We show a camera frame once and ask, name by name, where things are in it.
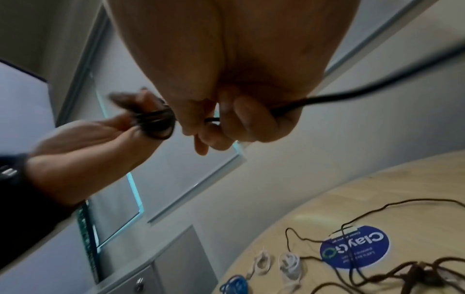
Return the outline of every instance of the black cable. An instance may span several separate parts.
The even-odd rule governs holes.
[[[406,81],[407,79],[411,77],[414,77],[427,70],[433,69],[434,67],[444,64],[445,62],[448,62],[451,59],[457,58],[464,53],[465,53],[465,41],[462,41],[461,43],[449,49],[436,53],[428,58],[425,58],[419,62],[414,63],[413,65],[409,67],[398,70],[397,72],[390,74],[389,76],[381,80],[372,82],[368,85],[362,86],[354,90],[349,90],[346,92],[303,98],[301,100],[294,101],[288,105],[272,109],[271,113],[274,117],[278,117],[288,111],[294,110],[296,108],[308,106],[308,105],[359,99],[365,95],[374,93],[376,91],[379,91],[384,88],[398,84],[400,82]],[[206,123],[207,122],[219,122],[219,121],[220,121],[219,117],[211,117],[211,118],[205,119]]]
[[[420,202],[420,201],[421,202],[424,202],[424,201],[426,201],[426,202],[428,202],[428,201],[432,201],[432,202],[448,202],[448,203],[457,204],[457,205],[465,208],[465,204],[463,204],[460,201],[454,200],[454,199],[416,198],[416,199],[408,199],[408,200],[404,200],[404,201],[392,202],[392,203],[388,203],[388,204],[386,204],[386,205],[384,205],[384,206],[382,206],[380,208],[370,210],[370,211],[368,211],[368,212],[366,212],[366,213],[364,213],[364,214],[362,214],[362,215],[360,215],[358,217],[355,217],[354,219],[342,224],[341,228],[339,230],[333,232],[333,233],[341,231],[343,240],[345,242],[347,242],[347,238],[346,238],[346,235],[344,233],[344,229],[346,229],[347,225],[350,225],[351,223],[353,223],[353,222],[355,222],[357,220],[360,220],[360,219],[362,219],[362,218],[364,218],[364,217],[366,217],[366,216],[368,216],[370,214],[385,210],[390,206],[401,205],[401,204],[410,203],[410,202]],[[310,238],[303,238],[297,233],[297,231],[295,229],[286,228],[284,234],[286,236],[286,246],[287,246],[287,249],[288,249],[289,252],[291,252],[291,249],[290,249],[290,246],[289,246],[288,231],[292,231],[297,236],[297,238],[300,239],[301,241],[309,241],[309,242],[319,243],[319,244],[328,242],[326,240],[314,240],[314,239],[310,239]],[[402,294],[410,293],[412,288],[417,283],[422,283],[424,285],[431,286],[431,287],[443,287],[444,285],[448,285],[448,286],[453,287],[454,289],[456,289],[459,293],[465,294],[464,289],[459,287],[456,283],[447,281],[438,272],[438,270],[441,270],[441,271],[444,271],[444,272],[449,272],[450,274],[454,275],[455,277],[457,277],[459,279],[462,279],[462,280],[465,280],[465,275],[464,274],[458,273],[458,272],[456,272],[454,270],[451,270],[451,269],[448,269],[448,268],[446,268],[444,266],[441,266],[442,263],[450,262],[450,261],[465,263],[465,259],[463,259],[463,258],[459,258],[459,257],[443,257],[443,258],[437,259],[432,264],[431,263],[418,263],[416,261],[409,261],[409,262],[405,262],[405,263],[402,263],[402,264],[396,266],[394,269],[390,270],[389,272],[387,272],[385,274],[376,274],[376,275],[373,275],[373,276],[370,276],[370,277],[366,277],[366,276],[363,275],[360,268],[358,267],[358,264],[357,264],[355,258],[353,258],[354,253],[352,251],[352,248],[349,246],[348,243],[346,243],[346,245],[349,248],[349,260],[351,261],[351,267],[349,269],[350,284],[341,276],[341,274],[340,274],[340,272],[339,272],[339,270],[337,268],[335,268],[335,267],[331,266],[330,264],[328,264],[335,271],[336,276],[339,279],[339,281],[342,283],[342,285],[337,284],[337,283],[333,283],[333,282],[323,283],[323,284],[318,285],[315,289],[313,289],[313,291],[311,292],[312,294],[315,294],[318,290],[320,290],[323,287],[336,286],[336,285],[337,285],[337,287],[343,288],[348,293],[356,292],[356,293],[359,293],[359,294],[364,294],[359,289],[359,287],[364,286],[364,285],[366,285],[368,283],[377,284],[377,283],[380,283],[380,282],[382,282],[382,281],[384,281],[386,279],[401,279],[401,280],[403,280],[404,281],[404,286],[403,286],[403,289],[402,289],[402,292],[401,292]],[[303,257],[300,257],[300,259],[302,259],[302,260],[316,260],[316,261],[319,261],[319,262],[322,262],[322,263],[325,262],[323,259],[315,257],[315,256],[303,256]],[[407,274],[398,274],[398,272],[400,272],[401,270],[403,270],[403,269],[405,269],[405,268],[407,268],[409,266],[410,266],[410,269],[409,269],[409,272]],[[353,269],[354,268],[357,271],[357,273],[359,273],[360,277],[362,277],[362,282],[359,282],[359,283],[354,282],[354,280],[353,280]]]

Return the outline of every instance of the person's right hand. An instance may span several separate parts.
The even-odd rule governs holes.
[[[359,0],[107,0],[137,64],[172,107],[195,148],[288,135],[322,79]],[[220,125],[203,120],[219,103]]]

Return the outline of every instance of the coiled blue cable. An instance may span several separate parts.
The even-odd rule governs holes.
[[[232,276],[221,285],[219,291],[222,294],[248,294],[248,284],[246,278],[241,275]]]

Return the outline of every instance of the round wooden table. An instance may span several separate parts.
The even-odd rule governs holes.
[[[245,276],[254,257],[263,248],[272,255],[270,271],[254,275],[248,281],[253,294],[275,293],[282,286],[277,258],[287,252],[286,228],[294,228],[302,237],[326,239],[341,225],[369,210],[389,202],[412,198],[455,199],[465,202],[465,151],[438,155],[383,170],[332,189],[290,212],[264,231],[237,258],[219,285],[233,275]],[[414,202],[392,206],[382,212],[357,221],[357,226],[372,226],[382,230],[389,239],[387,254],[377,263],[363,268],[365,275],[386,273],[406,261],[432,263],[444,256],[465,258],[465,209],[453,203]],[[300,241],[289,232],[289,244],[299,256],[320,257],[320,244]],[[317,285],[340,283],[333,269],[318,261],[302,261],[302,287],[296,294],[308,294]],[[465,273],[465,265],[445,263],[444,266]],[[348,271],[342,270],[348,280]],[[400,293],[402,281],[388,280],[378,285],[362,287],[364,292]],[[214,293],[219,293],[219,285]],[[421,289],[421,293],[457,293],[453,288]],[[326,287],[320,293],[346,293],[336,287]]]

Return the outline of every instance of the sticker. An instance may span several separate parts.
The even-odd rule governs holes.
[[[357,266],[363,268],[380,261],[389,251],[389,238],[380,229],[362,226],[344,229],[345,240],[342,233],[337,237],[327,239],[320,246],[321,258],[330,266],[340,269],[349,269],[349,259],[352,250]]]

